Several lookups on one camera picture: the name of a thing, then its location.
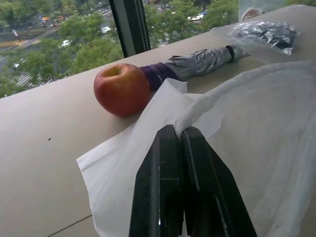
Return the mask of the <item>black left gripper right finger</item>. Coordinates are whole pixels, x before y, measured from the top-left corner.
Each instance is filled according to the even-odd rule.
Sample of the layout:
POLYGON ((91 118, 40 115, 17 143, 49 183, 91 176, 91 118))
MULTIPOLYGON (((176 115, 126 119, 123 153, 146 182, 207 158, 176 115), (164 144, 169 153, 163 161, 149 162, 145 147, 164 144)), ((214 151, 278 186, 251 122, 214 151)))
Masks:
POLYGON ((257 237, 235 179, 201 131, 181 134, 184 213, 190 237, 257 237))

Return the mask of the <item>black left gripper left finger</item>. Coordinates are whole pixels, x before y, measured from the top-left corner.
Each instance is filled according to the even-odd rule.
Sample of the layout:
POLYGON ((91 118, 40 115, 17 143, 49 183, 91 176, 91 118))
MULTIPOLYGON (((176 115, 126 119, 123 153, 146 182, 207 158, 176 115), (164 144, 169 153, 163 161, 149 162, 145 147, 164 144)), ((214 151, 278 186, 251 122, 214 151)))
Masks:
POLYGON ((160 129, 136 174, 128 237, 179 237, 181 152, 172 125, 160 129))

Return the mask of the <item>white translucent drawstring bag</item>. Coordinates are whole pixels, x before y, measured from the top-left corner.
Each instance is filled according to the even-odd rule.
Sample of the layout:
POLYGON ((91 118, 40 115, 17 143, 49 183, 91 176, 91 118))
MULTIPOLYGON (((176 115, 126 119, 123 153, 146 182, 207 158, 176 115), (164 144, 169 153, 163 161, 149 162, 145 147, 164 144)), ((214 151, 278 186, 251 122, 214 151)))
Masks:
POLYGON ((158 130, 198 128, 259 237, 316 237, 316 62, 269 64, 204 94, 167 79, 138 121, 78 158, 100 237, 127 237, 136 172, 158 130))

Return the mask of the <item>clear plastic bag with dark item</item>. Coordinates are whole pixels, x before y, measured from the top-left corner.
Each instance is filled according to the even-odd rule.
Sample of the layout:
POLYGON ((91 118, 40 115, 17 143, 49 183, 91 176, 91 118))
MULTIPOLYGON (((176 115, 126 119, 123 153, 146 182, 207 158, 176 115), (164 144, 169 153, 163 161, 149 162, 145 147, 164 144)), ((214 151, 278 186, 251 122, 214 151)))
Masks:
POLYGON ((269 50, 291 55, 300 30, 286 22, 250 21, 211 29, 245 51, 269 50))

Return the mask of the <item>red apple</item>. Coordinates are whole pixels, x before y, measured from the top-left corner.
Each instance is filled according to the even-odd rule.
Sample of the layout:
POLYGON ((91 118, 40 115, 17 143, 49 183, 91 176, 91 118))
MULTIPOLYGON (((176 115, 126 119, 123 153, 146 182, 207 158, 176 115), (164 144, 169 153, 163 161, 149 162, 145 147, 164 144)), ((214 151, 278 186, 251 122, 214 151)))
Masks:
POLYGON ((143 111, 151 94, 145 74, 131 64, 114 64, 100 71, 93 90, 106 111, 122 118, 143 111))

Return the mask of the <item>folded grey purple umbrella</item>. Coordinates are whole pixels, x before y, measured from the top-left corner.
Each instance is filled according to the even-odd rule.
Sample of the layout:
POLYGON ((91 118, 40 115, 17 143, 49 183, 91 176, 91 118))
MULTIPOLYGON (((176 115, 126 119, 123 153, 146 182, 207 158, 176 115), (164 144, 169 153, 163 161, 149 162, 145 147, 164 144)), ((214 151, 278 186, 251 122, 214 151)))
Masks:
POLYGON ((203 49, 187 56, 172 56, 156 64, 141 67, 151 91, 157 91, 167 78, 187 81, 201 77, 220 67, 233 63, 247 54, 236 45, 203 49))

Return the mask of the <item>round red white object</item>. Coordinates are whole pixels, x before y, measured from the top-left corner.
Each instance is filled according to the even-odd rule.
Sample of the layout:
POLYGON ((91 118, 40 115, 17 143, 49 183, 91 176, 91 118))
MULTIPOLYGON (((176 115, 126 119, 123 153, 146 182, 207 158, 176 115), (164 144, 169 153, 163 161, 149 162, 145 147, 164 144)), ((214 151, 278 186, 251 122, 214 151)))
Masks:
POLYGON ((251 18, 260 16, 260 15, 263 15, 263 14, 265 14, 265 13, 266 13, 266 11, 264 11, 264 10, 251 8, 251 9, 248 9, 248 10, 242 15, 240 21, 244 21, 244 20, 247 20, 247 19, 251 19, 251 18))

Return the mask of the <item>black window frame post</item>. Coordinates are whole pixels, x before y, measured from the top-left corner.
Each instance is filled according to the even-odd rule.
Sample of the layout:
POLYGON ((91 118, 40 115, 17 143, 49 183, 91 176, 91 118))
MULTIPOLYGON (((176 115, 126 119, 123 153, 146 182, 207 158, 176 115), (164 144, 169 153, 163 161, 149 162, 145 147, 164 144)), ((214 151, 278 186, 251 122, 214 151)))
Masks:
POLYGON ((109 0, 124 57, 151 50, 143 0, 109 0))

